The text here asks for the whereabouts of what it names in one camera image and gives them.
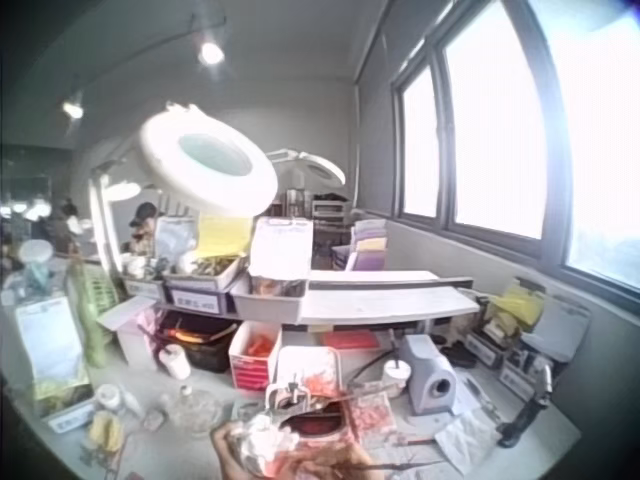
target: window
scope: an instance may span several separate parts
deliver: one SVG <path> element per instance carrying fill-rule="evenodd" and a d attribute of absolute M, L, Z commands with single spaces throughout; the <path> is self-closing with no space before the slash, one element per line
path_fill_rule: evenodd
<path fill-rule="evenodd" d="M 533 76 L 501 3 L 445 48 L 455 128 L 455 222 L 540 239 L 544 121 Z"/>
<path fill-rule="evenodd" d="M 403 212 L 435 217 L 440 158 L 431 69 L 424 68 L 402 92 Z"/>
<path fill-rule="evenodd" d="M 572 151 L 567 264 L 640 290 L 640 28 L 549 33 Z"/>
<path fill-rule="evenodd" d="M 609 3 L 455 2 L 398 74 L 400 216 L 637 311 L 640 17 Z"/>

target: bottle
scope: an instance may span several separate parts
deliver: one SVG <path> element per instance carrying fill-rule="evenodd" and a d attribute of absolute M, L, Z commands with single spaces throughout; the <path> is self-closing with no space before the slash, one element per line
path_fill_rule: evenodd
<path fill-rule="evenodd" d="M 84 331 L 84 355 L 90 366 L 103 368 L 107 363 L 104 335 L 98 324 L 98 309 L 87 292 L 84 265 L 81 262 L 73 260 L 69 273 L 78 295 L 76 311 Z"/>
<path fill-rule="evenodd" d="M 173 403 L 167 396 L 161 399 L 173 424 L 192 437 L 205 437 L 222 420 L 222 404 L 209 392 L 180 387 Z"/>

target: red box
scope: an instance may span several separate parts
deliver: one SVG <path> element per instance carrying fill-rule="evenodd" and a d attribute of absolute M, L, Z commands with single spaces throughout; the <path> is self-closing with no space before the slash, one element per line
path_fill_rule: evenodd
<path fill-rule="evenodd" d="M 245 354 L 249 342 L 255 335 L 265 335 L 274 342 L 268 357 L 253 357 Z M 244 322 L 240 325 L 229 347 L 231 374 L 235 387 L 242 390 L 264 391 L 273 381 L 281 346 L 280 325 L 260 322 Z"/>

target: hand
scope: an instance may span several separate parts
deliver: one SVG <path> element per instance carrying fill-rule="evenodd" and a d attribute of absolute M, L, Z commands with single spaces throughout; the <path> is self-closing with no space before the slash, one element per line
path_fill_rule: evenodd
<path fill-rule="evenodd" d="M 229 433 L 237 428 L 237 423 L 227 423 L 211 434 L 211 443 L 218 454 L 220 461 L 220 473 L 223 480 L 259 480 L 247 472 L 242 465 L 238 463 L 233 455 L 233 451 L 229 447 Z M 278 480 L 294 480 L 296 478 L 296 470 L 300 461 L 292 458 L 291 461 L 285 463 L 282 470 L 278 474 Z"/>
<path fill-rule="evenodd" d="M 309 473 L 319 480 L 384 480 L 382 471 L 364 468 L 374 465 L 374 462 L 356 443 L 316 451 L 312 458 L 311 461 L 302 462 L 299 471 Z"/>

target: tweezers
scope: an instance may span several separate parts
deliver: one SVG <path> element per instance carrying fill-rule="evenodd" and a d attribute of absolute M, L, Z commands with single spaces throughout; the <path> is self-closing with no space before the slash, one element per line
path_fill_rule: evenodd
<path fill-rule="evenodd" d="M 378 463 L 376 465 L 348 465 L 341 467 L 342 470 L 391 470 L 395 472 L 403 472 L 411 470 L 412 468 L 428 467 L 430 465 L 437 465 L 438 463 L 445 463 L 446 460 L 436 460 L 434 462 L 426 463 Z"/>

